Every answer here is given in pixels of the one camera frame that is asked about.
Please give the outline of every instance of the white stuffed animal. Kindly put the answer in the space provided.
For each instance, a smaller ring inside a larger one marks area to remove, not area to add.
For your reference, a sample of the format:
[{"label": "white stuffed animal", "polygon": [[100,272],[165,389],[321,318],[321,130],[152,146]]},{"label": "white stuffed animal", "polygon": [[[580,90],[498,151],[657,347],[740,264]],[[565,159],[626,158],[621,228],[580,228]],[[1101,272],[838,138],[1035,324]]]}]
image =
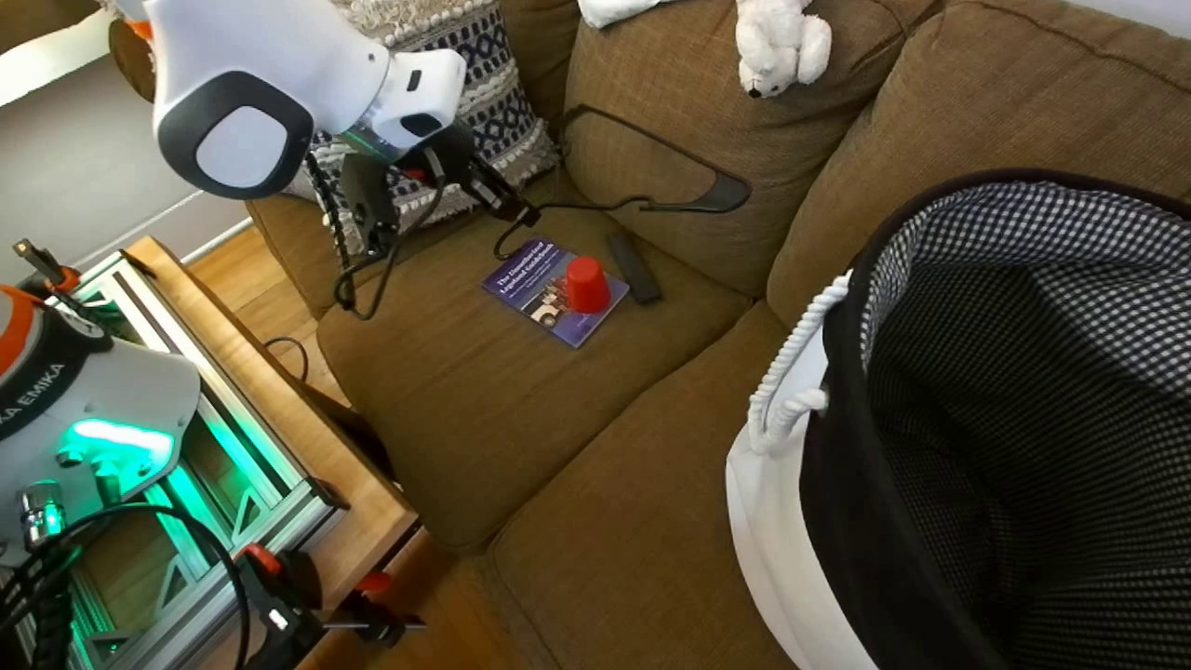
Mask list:
[{"label": "white stuffed animal", "polygon": [[832,61],[832,28],[806,15],[811,0],[737,0],[740,85],[749,96],[781,96],[811,85]]}]

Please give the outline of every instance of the red object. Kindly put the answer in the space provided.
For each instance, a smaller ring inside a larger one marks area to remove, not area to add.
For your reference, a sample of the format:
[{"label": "red object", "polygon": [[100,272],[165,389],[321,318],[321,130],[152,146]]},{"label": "red object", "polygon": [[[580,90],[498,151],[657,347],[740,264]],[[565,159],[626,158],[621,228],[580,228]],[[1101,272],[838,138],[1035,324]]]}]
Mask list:
[{"label": "red object", "polygon": [[572,312],[605,312],[610,302],[607,275],[596,256],[580,254],[565,264],[561,302]]}]

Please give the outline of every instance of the wall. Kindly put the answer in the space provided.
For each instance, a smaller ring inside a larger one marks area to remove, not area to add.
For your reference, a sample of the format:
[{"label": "wall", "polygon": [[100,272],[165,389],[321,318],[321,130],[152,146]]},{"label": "wall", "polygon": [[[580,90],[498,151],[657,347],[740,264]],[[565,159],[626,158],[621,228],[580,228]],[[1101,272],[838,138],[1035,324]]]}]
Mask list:
[{"label": "wall", "polygon": [[148,133],[148,106],[110,55],[89,55],[95,37],[82,33],[82,43],[61,43],[66,50],[55,50],[62,55],[55,76],[66,73],[62,80],[0,107],[5,283],[30,272],[7,249],[15,238],[33,238],[72,264],[89,264],[143,236],[190,256],[245,220],[239,200],[216,200],[173,174]]}]

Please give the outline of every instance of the black and white fabric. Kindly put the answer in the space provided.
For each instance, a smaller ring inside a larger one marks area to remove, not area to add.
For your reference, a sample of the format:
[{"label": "black and white fabric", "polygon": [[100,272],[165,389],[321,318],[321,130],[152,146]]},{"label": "black and white fabric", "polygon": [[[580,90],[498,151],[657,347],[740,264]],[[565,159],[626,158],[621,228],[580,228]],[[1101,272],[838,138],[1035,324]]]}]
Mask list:
[{"label": "black and white fabric", "polygon": [[778,359],[727,475],[786,652],[1191,666],[1186,214],[1052,174],[954,188],[834,302],[822,375]]},{"label": "black and white fabric", "polygon": [[[458,123],[472,133],[478,152],[509,182],[520,188],[559,163],[546,123],[534,112],[509,51],[507,24],[494,0],[337,0],[337,9],[392,51],[456,50],[466,61],[466,96]],[[333,197],[347,209],[339,174],[347,142],[316,133],[314,158],[333,182]],[[423,218],[433,189],[421,180],[386,173],[402,231]],[[478,200],[452,188],[437,214],[421,223],[452,220]]]}]

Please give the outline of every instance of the floor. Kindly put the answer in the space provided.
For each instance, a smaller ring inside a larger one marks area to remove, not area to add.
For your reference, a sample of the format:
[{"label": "floor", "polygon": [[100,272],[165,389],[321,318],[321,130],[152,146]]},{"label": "floor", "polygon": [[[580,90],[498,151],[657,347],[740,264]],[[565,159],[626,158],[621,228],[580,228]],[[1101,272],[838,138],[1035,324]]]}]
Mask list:
[{"label": "floor", "polygon": [[[301,300],[287,283],[282,267],[263,249],[258,228],[245,228],[190,261],[196,283],[204,283],[231,318],[262,342],[267,355],[307,381],[339,399],[321,352],[316,324],[311,321]],[[507,670],[519,666],[494,615],[489,610],[484,586],[472,564],[445,554],[423,534],[386,564],[392,591],[386,602],[423,617],[423,628],[410,628],[395,648],[339,643],[324,658],[307,666],[395,666],[395,670]]]}]

